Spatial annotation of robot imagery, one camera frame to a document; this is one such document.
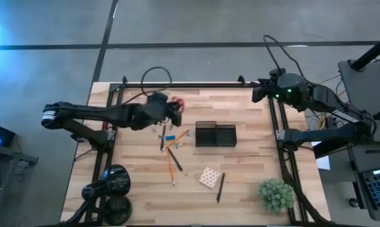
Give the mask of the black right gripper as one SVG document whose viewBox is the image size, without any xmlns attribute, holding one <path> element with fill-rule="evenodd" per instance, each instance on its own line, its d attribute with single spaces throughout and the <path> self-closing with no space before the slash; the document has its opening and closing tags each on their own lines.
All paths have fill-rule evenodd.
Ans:
<svg viewBox="0 0 380 227">
<path fill-rule="evenodd" d="M 254 87 L 252 90 L 252 102 L 258 103 L 266 96 L 277 99 L 278 101 L 284 101 L 287 89 L 281 88 L 277 85 L 275 79 L 260 79 L 261 86 Z"/>
</svg>

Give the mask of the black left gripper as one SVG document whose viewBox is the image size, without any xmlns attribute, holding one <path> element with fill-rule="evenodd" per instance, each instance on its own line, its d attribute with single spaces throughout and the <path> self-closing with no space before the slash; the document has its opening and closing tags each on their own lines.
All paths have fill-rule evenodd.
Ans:
<svg viewBox="0 0 380 227">
<path fill-rule="evenodd" d="M 182 123 L 182 113 L 177 110 L 178 101 L 171 101 L 167 103 L 150 102 L 145 104 L 145 122 L 150 124 L 156 124 L 157 122 L 164 121 L 168 117 L 172 124 L 176 127 L 180 127 Z"/>
</svg>

